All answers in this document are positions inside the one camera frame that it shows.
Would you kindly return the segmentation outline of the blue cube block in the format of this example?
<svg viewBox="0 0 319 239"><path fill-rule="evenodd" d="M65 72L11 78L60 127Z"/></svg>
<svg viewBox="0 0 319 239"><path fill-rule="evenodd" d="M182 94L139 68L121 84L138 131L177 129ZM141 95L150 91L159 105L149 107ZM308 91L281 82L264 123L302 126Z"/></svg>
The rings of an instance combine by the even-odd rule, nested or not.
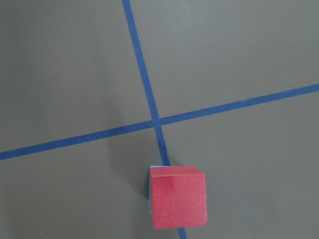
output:
<svg viewBox="0 0 319 239"><path fill-rule="evenodd" d="M150 165L149 166L148 201L149 201L150 215L152 215L151 168L159 168L159 167L166 167L166 166L162 166L162 165Z"/></svg>

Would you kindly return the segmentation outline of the red cube block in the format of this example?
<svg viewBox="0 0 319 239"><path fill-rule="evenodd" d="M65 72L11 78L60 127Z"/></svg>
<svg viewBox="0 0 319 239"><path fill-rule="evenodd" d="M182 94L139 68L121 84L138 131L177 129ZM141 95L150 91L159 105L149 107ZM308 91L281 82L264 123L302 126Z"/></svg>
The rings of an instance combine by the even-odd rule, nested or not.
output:
<svg viewBox="0 0 319 239"><path fill-rule="evenodd" d="M207 224L206 177L195 166L151 168L151 189L155 229Z"/></svg>

